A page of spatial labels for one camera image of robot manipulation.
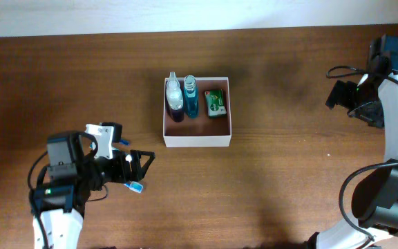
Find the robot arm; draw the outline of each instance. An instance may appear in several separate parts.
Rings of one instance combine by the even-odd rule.
[[[367,72],[398,81],[398,38],[383,36],[373,41]],[[364,75],[359,84],[338,81],[327,100],[330,108],[336,104],[349,109],[350,117],[385,128],[384,160],[398,161],[398,84],[369,75]],[[398,167],[376,169],[357,185],[348,218],[369,232],[374,241],[342,219],[333,228],[314,234],[307,247],[367,248],[378,241],[398,237]]]
[[[31,188],[29,195],[35,216],[35,249],[76,248],[91,191],[102,190],[105,183],[142,180],[155,158],[155,154],[148,151],[131,150],[126,154],[114,150],[111,143],[120,140],[120,124],[88,124],[86,128],[85,133],[69,131],[48,138],[50,164],[43,167],[37,186]],[[93,142],[93,150],[86,156],[82,136]],[[143,166],[141,155],[149,156]],[[49,183],[43,183],[46,172]]]

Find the clear plastic bottle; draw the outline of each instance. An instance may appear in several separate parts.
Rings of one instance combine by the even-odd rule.
[[[184,78],[184,98],[185,98],[185,112],[190,118],[198,116],[198,86],[196,85],[196,78],[188,75]]]
[[[170,72],[170,78],[167,82],[167,90],[165,91],[167,102],[170,107],[170,116],[174,122],[181,122],[184,120],[184,98],[182,97],[182,90],[180,90],[179,81],[174,72]]]

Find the green box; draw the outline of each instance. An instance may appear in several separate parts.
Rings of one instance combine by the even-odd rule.
[[[208,116],[210,118],[227,115],[222,89],[205,91],[205,100],[207,101]]]

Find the white box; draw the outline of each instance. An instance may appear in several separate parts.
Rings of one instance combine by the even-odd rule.
[[[231,140],[231,108],[229,103],[228,77],[197,77],[198,85],[198,117],[191,119],[184,114],[182,122],[174,122],[168,112],[165,95],[167,80],[164,82],[164,124],[163,136],[167,147],[228,147]],[[184,78],[178,78],[180,87],[184,89]],[[227,115],[209,118],[205,101],[205,91],[222,89],[224,93]]]

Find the wooden table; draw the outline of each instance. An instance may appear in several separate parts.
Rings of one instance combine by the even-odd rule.
[[[398,25],[1,38],[0,248],[33,248],[26,177],[47,136],[102,121],[156,160],[145,193],[109,183],[86,206],[79,248],[242,248],[330,228],[344,178],[382,161],[384,134],[325,106],[325,72],[363,68],[384,33]],[[170,71],[229,77],[229,147],[164,146]]]

